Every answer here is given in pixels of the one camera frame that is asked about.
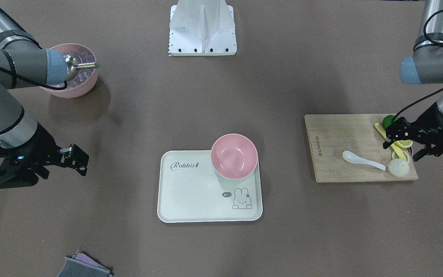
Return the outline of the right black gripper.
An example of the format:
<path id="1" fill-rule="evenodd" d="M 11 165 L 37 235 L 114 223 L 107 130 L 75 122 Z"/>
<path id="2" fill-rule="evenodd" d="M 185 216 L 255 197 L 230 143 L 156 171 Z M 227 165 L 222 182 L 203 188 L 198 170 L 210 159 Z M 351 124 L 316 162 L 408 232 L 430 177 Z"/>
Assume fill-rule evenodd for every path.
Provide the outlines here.
<path id="1" fill-rule="evenodd" d="M 0 189 L 30 187 L 40 178 L 48 179 L 50 172 L 46 165 L 72 168 L 86 176 L 88 161 L 89 155 L 78 145 L 61 149 L 54 137 L 37 124 L 35 134 L 19 147 L 4 149 L 0 145 Z"/>

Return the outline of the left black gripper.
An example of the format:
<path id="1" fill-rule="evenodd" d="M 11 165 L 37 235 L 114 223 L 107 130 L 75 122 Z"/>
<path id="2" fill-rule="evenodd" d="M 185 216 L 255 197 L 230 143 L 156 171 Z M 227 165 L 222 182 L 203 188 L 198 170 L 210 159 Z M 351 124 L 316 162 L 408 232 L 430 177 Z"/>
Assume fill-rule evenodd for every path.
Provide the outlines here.
<path id="1" fill-rule="evenodd" d="M 386 139 L 383 148 L 387 149 L 396 140 L 411 140 L 423 144 L 412 156 L 414 162 L 425 156 L 440 156 L 443 154 L 443 113 L 437 104 L 432 104 L 416 121 L 395 124 L 394 122 L 385 130 Z"/>

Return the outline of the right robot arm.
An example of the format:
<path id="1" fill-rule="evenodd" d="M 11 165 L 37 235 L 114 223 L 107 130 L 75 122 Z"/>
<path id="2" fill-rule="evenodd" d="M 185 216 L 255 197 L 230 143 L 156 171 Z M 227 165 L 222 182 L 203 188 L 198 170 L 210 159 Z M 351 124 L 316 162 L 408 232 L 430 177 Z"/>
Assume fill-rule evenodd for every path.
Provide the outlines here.
<path id="1" fill-rule="evenodd" d="M 48 165 L 87 173 L 89 156 L 70 144 L 59 147 L 11 89 L 64 90 L 72 71 L 84 64 L 40 47 L 35 38 L 0 8 L 0 189 L 30 187 L 49 176 Z"/>

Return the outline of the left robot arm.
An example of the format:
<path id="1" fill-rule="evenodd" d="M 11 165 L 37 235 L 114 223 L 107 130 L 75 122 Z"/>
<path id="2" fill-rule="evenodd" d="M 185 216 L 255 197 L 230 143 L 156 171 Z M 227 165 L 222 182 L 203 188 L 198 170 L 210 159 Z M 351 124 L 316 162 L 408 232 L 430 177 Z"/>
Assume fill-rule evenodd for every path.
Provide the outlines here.
<path id="1" fill-rule="evenodd" d="M 443 0 L 425 2 L 413 55 L 401 62 L 400 78 L 404 84 L 443 83 Z M 416 121 L 408 122 L 406 118 L 396 115 L 385 131 L 384 149 L 395 141 L 413 140 L 424 145 L 413 155 L 414 161 L 426 155 L 442 155 L 443 96 Z"/>

